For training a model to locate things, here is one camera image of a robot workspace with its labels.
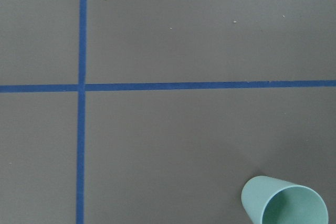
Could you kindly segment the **mint green cup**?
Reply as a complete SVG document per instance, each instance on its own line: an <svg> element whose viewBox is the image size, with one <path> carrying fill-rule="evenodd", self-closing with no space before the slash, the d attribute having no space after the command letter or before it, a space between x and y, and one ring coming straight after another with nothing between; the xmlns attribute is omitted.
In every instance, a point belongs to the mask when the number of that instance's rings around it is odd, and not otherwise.
<svg viewBox="0 0 336 224"><path fill-rule="evenodd" d="M241 202L252 223L328 223L322 197L313 189L268 176L251 178Z"/></svg>

